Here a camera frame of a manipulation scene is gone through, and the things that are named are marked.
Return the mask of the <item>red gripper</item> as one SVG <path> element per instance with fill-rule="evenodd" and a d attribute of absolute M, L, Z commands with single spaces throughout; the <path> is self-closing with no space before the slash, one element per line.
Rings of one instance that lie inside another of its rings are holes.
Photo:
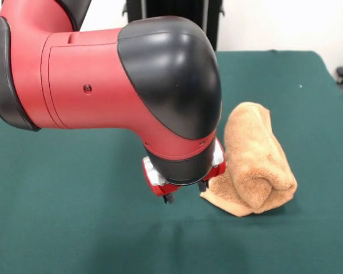
<path fill-rule="evenodd" d="M 226 171 L 223 145 L 214 138 L 199 154 L 185 159 L 161 158 L 149 150 L 142 159 L 143 172 L 151 190 L 165 204 L 174 202 L 172 194 L 180 187 L 198 185 L 199 192 L 209 188 L 209 180 Z"/>

